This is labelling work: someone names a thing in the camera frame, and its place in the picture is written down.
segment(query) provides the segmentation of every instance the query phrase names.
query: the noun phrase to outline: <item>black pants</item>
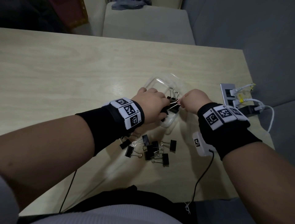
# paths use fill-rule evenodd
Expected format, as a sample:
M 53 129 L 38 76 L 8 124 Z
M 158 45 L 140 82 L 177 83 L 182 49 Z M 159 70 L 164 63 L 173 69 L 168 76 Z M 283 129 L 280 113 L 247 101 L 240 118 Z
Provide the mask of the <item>black pants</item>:
M 196 213 L 194 203 L 190 204 L 191 214 L 185 210 L 184 203 L 173 203 L 167 198 L 145 191 L 138 191 L 135 185 L 132 185 L 125 189 L 118 189 L 113 191 L 104 191 L 93 197 L 90 197 L 74 207 L 66 210 L 64 213 L 70 212 L 86 212 L 100 207 L 116 204 L 136 204 L 146 207 L 150 207 L 159 211 L 162 211 L 173 218 L 177 219 L 183 224 L 196 223 Z M 18 224 L 28 224 L 37 220 L 46 218 L 50 215 L 35 215 L 29 217 L 20 217 Z

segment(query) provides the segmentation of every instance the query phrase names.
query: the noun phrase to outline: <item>plastic container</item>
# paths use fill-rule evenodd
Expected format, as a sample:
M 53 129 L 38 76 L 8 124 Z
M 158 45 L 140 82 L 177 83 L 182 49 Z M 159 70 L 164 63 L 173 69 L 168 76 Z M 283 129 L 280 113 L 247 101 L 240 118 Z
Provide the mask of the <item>plastic container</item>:
M 166 97 L 171 96 L 177 99 L 181 98 L 185 93 L 187 93 L 184 83 L 172 73 L 153 76 L 148 79 L 144 87 L 147 89 L 155 88 L 159 92 L 163 92 Z M 161 126 L 168 128 L 177 118 L 178 113 L 179 112 L 173 113 L 168 110 L 168 115 L 165 118 L 165 121 L 161 122 Z

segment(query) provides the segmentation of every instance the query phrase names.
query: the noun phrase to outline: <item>light wood tabletop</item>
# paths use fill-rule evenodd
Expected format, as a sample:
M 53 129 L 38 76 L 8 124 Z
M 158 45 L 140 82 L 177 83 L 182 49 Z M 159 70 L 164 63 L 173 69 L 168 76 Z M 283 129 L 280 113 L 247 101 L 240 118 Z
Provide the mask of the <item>light wood tabletop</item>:
M 123 96 L 131 98 L 151 76 L 166 73 L 178 76 L 188 90 L 200 89 L 218 103 L 223 103 L 220 83 L 238 87 L 252 82 L 242 50 L 0 28 L 0 134 L 98 108 Z M 117 140 L 78 169 L 63 208 L 133 184 L 173 202 L 190 201 L 211 157 L 198 156 L 185 143 L 186 116 L 181 110 L 172 131 L 162 127 L 141 130 L 150 140 L 177 140 L 176 153 L 169 154 L 169 167 L 125 157 Z M 250 131 L 273 148 L 258 118 L 250 122 Z M 237 196 L 215 155 L 195 200 Z M 72 176 L 21 215 L 58 212 Z

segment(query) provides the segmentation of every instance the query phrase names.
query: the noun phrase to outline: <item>folded cloth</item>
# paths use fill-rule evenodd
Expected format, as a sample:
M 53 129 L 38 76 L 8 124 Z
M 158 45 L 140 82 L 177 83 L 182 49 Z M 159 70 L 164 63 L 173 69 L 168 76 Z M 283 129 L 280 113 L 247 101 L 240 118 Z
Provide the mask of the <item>folded cloth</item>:
M 152 5 L 152 0 L 116 0 L 116 3 L 112 5 L 112 9 L 141 9 L 145 5 Z

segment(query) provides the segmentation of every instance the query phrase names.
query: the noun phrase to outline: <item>hand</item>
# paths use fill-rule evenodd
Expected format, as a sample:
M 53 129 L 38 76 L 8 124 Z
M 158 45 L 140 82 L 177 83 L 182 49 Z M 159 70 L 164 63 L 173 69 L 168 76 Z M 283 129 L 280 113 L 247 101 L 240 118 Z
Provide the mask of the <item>hand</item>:
M 165 97 L 165 94 L 158 92 L 155 88 L 147 90 L 142 87 L 137 92 L 137 95 L 132 98 L 136 101 L 145 114 L 145 124 L 150 124 L 162 120 L 167 116 L 166 113 L 160 113 L 165 107 L 170 105 L 170 101 Z
M 191 90 L 186 93 L 177 103 L 186 111 L 197 114 L 198 110 L 207 103 L 212 102 L 207 94 L 201 90 Z

